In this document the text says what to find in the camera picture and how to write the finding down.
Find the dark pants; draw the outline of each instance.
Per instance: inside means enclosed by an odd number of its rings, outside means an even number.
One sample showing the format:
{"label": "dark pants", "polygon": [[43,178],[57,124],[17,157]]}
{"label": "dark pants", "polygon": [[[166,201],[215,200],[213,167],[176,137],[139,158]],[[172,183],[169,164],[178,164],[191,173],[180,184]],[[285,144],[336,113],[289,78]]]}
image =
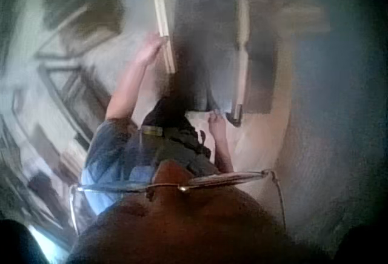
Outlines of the dark pants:
{"label": "dark pants", "polygon": [[187,120],[185,113],[186,108],[181,101],[170,97],[163,97],[145,117],[142,125],[187,130],[198,138],[195,128]]}

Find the glasses frame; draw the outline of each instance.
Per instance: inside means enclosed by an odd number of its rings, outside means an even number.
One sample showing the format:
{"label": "glasses frame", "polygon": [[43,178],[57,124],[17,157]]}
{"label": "glasses frame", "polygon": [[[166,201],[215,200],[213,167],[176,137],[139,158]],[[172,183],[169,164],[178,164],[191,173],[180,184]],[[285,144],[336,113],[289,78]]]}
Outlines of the glasses frame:
{"label": "glasses frame", "polygon": [[146,193],[153,191],[159,187],[176,187],[182,193],[188,193],[190,190],[195,189],[206,189],[206,188],[220,188],[224,186],[238,185],[246,182],[253,182],[266,178],[268,175],[272,176],[272,182],[275,184],[279,202],[281,206],[281,216],[283,221],[283,228],[286,230],[286,209],[284,207],[284,197],[281,190],[280,181],[273,169],[265,169],[262,171],[248,171],[248,172],[232,172],[232,173],[221,173],[210,176],[194,177],[187,181],[185,184],[177,183],[155,183],[149,184],[144,182],[131,182],[125,181],[124,185],[117,185],[115,183],[97,183],[92,185],[80,185],[74,184],[69,189],[69,204],[70,213],[72,217],[73,227],[77,235],[79,235],[79,229],[77,226],[74,202],[77,192],[94,192],[94,193],[113,193],[113,194],[130,194],[130,193]]}

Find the wooden stick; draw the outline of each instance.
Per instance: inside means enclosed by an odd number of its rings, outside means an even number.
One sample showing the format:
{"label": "wooden stick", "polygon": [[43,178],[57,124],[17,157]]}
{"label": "wooden stick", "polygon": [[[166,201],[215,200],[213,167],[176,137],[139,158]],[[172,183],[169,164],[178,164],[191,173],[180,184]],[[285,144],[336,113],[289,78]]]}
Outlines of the wooden stick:
{"label": "wooden stick", "polygon": [[158,20],[158,29],[161,37],[167,36],[169,40],[163,47],[164,63],[168,74],[175,73],[175,57],[173,54],[172,42],[169,33],[169,23],[167,21],[166,4],[164,0],[153,0],[155,3],[156,19]]}

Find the wire-rimmed glasses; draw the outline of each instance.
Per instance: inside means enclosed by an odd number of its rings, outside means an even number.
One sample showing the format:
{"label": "wire-rimmed glasses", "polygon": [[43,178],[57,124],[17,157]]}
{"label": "wire-rimmed glasses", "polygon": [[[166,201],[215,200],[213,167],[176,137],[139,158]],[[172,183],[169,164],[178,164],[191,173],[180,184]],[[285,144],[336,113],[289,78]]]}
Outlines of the wire-rimmed glasses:
{"label": "wire-rimmed glasses", "polygon": [[70,212],[72,214],[73,226],[77,234],[79,234],[74,202],[75,194],[77,191],[83,192],[94,192],[94,193],[113,193],[113,194],[125,194],[125,193],[149,193],[158,187],[176,187],[180,192],[188,193],[190,190],[194,189],[204,189],[204,188],[219,188],[223,186],[237,185],[241,183],[251,182],[254,180],[259,180],[267,177],[268,175],[272,176],[272,182],[275,184],[276,189],[279,195],[279,201],[281,206],[281,215],[283,220],[283,227],[286,229],[286,212],[284,207],[283,194],[280,187],[280,182],[276,176],[274,170],[266,169],[262,171],[249,171],[249,172],[232,172],[232,173],[222,173],[215,174],[210,176],[195,177],[187,181],[185,184],[177,183],[141,183],[141,182],[131,182],[131,181],[122,181],[122,182],[112,182],[112,183],[97,183],[92,185],[72,185],[70,187]]}

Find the man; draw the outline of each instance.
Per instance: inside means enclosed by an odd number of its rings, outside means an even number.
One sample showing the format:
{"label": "man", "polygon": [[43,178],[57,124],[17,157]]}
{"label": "man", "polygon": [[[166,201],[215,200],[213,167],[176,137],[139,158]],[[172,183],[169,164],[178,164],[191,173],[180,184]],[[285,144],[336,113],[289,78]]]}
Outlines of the man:
{"label": "man", "polygon": [[[212,113],[215,164],[184,117],[179,98],[161,99],[139,131],[130,118],[147,66],[164,38],[150,36],[121,78],[106,121],[91,144],[83,184],[184,184],[193,177],[233,172],[226,122]],[[309,254],[235,187],[188,193],[164,186],[149,194],[86,193],[97,221],[81,234],[69,263],[300,263]]]}

